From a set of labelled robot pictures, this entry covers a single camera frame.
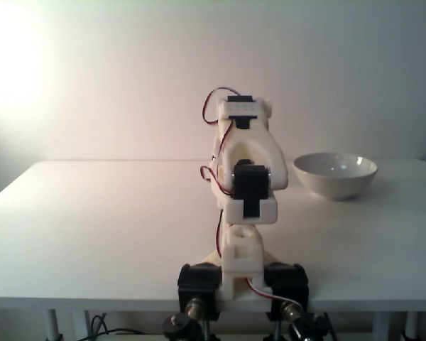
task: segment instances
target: table leg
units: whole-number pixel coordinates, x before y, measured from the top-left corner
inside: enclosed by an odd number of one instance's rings
[[[57,313],[55,309],[44,310],[45,331],[48,341],[58,341],[62,335],[58,331]]]
[[[401,340],[417,340],[418,339],[418,313],[416,311],[408,311],[405,320],[405,331]]]
[[[388,341],[390,332],[390,313],[378,311],[374,313],[374,322],[372,325],[373,341]]]
[[[91,336],[90,314],[88,310],[74,310],[72,312],[72,320],[74,322],[76,340]]]

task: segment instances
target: red wire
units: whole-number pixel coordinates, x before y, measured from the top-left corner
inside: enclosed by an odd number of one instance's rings
[[[234,120],[231,119],[229,128],[227,128],[226,132],[224,133],[224,136],[222,137],[222,140],[221,140],[221,144],[219,145],[217,158],[219,158],[219,154],[221,153],[222,147],[224,146],[224,142],[226,141],[226,137],[227,137],[227,135],[229,135],[230,131],[232,130],[233,125],[234,125]]]
[[[218,251],[219,258],[222,257],[221,248],[219,247],[219,235],[221,232],[221,220],[223,211],[224,210],[221,210],[221,212],[219,213],[218,227],[216,228],[216,251]]]
[[[232,195],[232,192],[230,190],[228,190],[227,188],[225,188],[223,185],[221,185],[221,183],[218,181],[218,178],[216,177],[216,175],[214,174],[213,170],[210,167],[207,166],[200,166],[200,176],[202,176],[202,178],[205,181],[211,182],[211,179],[206,178],[205,174],[204,174],[204,169],[207,169],[210,174],[212,175],[214,181],[216,181],[216,184],[218,185],[219,189],[225,194],[225,195]]]
[[[218,120],[215,119],[214,121],[207,121],[207,119],[205,118],[205,112],[207,111],[207,105],[208,102],[210,101],[211,96],[217,91],[217,90],[229,90],[230,92],[233,92],[234,94],[236,94],[237,96],[240,95],[240,93],[234,89],[232,89],[231,87],[217,87],[216,89],[213,89],[207,96],[205,102],[204,102],[204,106],[202,108],[202,118],[204,119],[205,123],[209,124],[209,125],[215,125],[218,123]]]
[[[252,285],[251,282],[249,281],[249,278],[245,278],[246,283],[248,284],[248,287],[256,294],[266,297],[266,298],[273,298],[272,295],[267,295],[266,293],[262,293],[260,291],[257,291]]]

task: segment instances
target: screw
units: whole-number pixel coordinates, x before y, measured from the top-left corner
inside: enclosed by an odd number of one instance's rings
[[[171,323],[172,323],[172,325],[177,325],[178,324],[178,319],[177,319],[177,316],[172,316],[171,318],[170,318],[170,321],[171,321]]]

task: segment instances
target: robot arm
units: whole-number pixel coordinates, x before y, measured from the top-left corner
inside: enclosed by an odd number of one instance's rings
[[[275,322],[275,331],[264,340],[283,341],[280,328],[286,320],[293,341],[320,341],[328,327],[324,318],[306,313],[305,270],[298,264],[275,261],[264,252],[255,226],[276,222],[278,203],[273,191],[288,186],[283,152],[268,130],[271,108],[260,98],[218,89],[236,95],[219,100],[218,119],[207,121],[204,112],[213,90],[203,112],[204,120],[217,128],[213,157],[208,166],[201,167],[221,209],[217,250],[201,264],[182,268],[178,279],[181,313],[165,321],[165,336],[171,341],[217,340],[209,332],[209,322],[219,318],[217,301],[233,300],[234,284],[241,279],[254,293],[272,300],[267,316]]]
[[[263,99],[228,96],[217,105],[218,124],[212,191],[229,224],[273,224],[278,219],[274,190],[288,185],[284,155],[268,130],[271,108]],[[230,195],[224,193],[226,188]]]

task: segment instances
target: white wire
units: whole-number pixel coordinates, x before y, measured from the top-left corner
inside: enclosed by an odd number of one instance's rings
[[[248,285],[249,285],[250,287],[252,287],[252,289],[253,289],[254,291],[256,291],[257,293],[260,293],[262,296],[265,296],[265,297],[267,297],[267,298],[274,298],[274,299],[276,299],[276,300],[280,300],[280,301],[285,301],[285,302],[294,303],[294,304],[298,305],[300,308],[302,308],[302,309],[303,309],[303,306],[302,306],[301,304],[299,304],[297,301],[295,301],[295,300],[293,300],[293,299],[291,299],[291,298],[282,297],[282,296],[278,296],[278,295],[273,295],[273,294],[271,294],[271,293],[266,293],[265,291],[262,291],[262,290],[257,289],[257,288],[256,288],[256,287],[252,284],[252,282],[251,282],[249,279],[246,279],[246,281],[248,282]]]

